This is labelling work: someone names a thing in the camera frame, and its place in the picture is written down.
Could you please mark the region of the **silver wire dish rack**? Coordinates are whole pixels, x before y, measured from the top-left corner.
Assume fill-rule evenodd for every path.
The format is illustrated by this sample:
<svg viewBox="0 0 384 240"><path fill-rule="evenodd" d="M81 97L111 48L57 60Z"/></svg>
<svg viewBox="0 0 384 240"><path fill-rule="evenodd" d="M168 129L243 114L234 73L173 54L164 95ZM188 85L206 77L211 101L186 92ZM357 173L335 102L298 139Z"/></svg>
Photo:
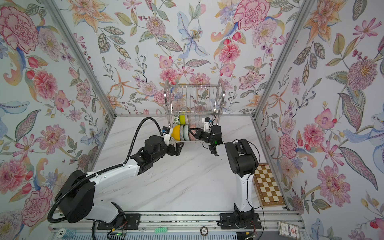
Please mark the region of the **silver wire dish rack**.
<svg viewBox="0 0 384 240"><path fill-rule="evenodd" d="M196 128L203 129L202 118L209 117L213 120L213 125L219 123L223 114L223 103L226 91L219 81L215 85L198 84L170 84L166 83L164 87L164 101L166 106L166 115L168 117L168 127L173 129L174 115L190 115ZM172 136L170 142L192 142L175 141Z"/></svg>

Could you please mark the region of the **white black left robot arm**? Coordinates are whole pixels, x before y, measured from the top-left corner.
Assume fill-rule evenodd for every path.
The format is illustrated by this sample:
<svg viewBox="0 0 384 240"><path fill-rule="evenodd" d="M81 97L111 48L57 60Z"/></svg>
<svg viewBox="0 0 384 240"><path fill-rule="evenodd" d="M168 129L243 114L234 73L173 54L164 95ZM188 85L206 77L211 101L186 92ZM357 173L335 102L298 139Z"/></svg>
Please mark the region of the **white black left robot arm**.
<svg viewBox="0 0 384 240"><path fill-rule="evenodd" d="M73 224L85 219L104 222L115 228L122 226L127 222L123 209L113 201L97 201L97 195L130 177L146 172L166 155L179 156L183 146L183 142L167 145L162 137L151 136L127 163L98 172L73 172L59 191L48 213L48 221L68 221Z"/></svg>

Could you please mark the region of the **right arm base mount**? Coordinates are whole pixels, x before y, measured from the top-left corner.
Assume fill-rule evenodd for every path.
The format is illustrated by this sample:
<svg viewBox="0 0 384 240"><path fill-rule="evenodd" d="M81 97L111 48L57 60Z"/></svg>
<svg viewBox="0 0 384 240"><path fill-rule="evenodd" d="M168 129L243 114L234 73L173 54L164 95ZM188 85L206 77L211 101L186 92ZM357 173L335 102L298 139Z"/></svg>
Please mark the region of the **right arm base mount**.
<svg viewBox="0 0 384 240"><path fill-rule="evenodd" d="M263 228L260 217L257 213L220 213L217 225L222 230L261 230Z"/></svg>

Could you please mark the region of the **black white patterned bowl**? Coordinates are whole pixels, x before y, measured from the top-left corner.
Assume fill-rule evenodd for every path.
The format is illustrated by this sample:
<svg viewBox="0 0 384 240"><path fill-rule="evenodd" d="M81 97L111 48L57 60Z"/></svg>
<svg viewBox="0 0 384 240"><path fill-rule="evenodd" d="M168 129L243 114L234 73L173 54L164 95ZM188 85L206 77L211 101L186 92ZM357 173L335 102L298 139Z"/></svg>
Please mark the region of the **black white patterned bowl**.
<svg viewBox="0 0 384 240"><path fill-rule="evenodd" d="M195 130L196 127L197 127L196 124L189 125L189 139L190 139L190 141L196 141L196 138L194 136L197 132Z"/></svg>

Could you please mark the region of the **pale green celadon bowl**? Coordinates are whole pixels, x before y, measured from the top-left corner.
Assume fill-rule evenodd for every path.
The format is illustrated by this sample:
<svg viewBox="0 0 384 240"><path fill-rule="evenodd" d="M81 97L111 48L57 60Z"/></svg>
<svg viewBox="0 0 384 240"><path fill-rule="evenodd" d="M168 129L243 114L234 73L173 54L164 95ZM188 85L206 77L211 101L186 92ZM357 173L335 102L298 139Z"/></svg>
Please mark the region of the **pale green celadon bowl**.
<svg viewBox="0 0 384 240"><path fill-rule="evenodd" d="M184 127L183 127L183 138L184 138L184 141L190 141L190 138L189 138L189 125L184 125Z"/></svg>

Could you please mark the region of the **green leaf pattern bowl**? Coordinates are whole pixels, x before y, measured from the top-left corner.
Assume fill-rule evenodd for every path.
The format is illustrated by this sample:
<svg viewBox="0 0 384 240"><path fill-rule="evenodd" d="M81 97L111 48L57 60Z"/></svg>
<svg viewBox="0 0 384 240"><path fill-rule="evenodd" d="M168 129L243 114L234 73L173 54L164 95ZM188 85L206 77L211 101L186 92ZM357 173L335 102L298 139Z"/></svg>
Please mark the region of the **green leaf pattern bowl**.
<svg viewBox="0 0 384 240"><path fill-rule="evenodd" d="M179 115L173 116L173 125L175 125L175 126L180 125L180 116Z"/></svg>

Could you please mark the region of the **yellow plastic bowl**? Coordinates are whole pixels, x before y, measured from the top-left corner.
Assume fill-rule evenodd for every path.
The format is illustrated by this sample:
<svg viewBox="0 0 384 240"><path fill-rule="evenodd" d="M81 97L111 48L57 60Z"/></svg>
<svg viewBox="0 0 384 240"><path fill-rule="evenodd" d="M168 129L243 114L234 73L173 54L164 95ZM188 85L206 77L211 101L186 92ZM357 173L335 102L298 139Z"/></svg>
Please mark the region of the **yellow plastic bowl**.
<svg viewBox="0 0 384 240"><path fill-rule="evenodd" d="M174 128L173 128L173 132L171 134L172 138L175 140L175 141L180 141L181 138L180 138L180 125L176 125Z"/></svg>

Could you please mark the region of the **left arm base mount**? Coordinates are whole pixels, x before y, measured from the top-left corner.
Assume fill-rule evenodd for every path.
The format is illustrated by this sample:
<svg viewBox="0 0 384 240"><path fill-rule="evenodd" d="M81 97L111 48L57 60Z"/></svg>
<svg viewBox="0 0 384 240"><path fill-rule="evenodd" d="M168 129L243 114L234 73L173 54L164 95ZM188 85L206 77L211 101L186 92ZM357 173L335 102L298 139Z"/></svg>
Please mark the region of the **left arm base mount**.
<svg viewBox="0 0 384 240"><path fill-rule="evenodd" d="M140 214L119 214L111 223L98 223L97 230L137 230Z"/></svg>

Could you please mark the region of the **lime green plastic bowl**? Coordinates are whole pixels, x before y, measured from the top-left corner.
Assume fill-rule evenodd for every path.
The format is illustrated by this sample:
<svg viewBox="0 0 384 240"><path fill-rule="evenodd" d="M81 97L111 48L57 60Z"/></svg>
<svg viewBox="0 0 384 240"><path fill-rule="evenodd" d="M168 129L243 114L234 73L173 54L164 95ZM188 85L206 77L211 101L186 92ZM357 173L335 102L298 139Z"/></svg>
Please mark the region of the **lime green plastic bowl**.
<svg viewBox="0 0 384 240"><path fill-rule="evenodd" d="M187 124L187 117L185 114L179 115L180 125L186 125Z"/></svg>

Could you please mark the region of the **dark blue floral bowl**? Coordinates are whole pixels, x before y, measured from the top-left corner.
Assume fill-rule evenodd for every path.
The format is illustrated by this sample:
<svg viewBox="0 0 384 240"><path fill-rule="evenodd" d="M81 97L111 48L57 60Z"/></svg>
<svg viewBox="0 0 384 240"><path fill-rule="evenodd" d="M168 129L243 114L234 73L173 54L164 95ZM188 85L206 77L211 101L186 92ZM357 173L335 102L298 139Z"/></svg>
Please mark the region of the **dark blue floral bowl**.
<svg viewBox="0 0 384 240"><path fill-rule="evenodd" d="M184 141L184 125L180 125L179 127L179 130L180 130L180 141Z"/></svg>

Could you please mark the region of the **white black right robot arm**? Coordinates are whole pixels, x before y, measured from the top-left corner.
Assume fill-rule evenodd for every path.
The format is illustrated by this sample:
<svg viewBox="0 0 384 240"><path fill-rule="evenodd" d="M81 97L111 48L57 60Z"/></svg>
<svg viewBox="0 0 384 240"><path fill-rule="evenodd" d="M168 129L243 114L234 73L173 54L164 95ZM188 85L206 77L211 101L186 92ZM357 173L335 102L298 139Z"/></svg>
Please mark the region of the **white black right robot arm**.
<svg viewBox="0 0 384 240"><path fill-rule="evenodd" d="M243 228L245 224L254 221L255 209L252 207L250 181L259 161L253 152L249 141L237 139L224 143L221 126L214 125L209 132L200 128L189 129L189 133L197 140L209 145L214 156L227 158L231 171L236 175L237 200L234 203L233 217L230 223Z"/></svg>

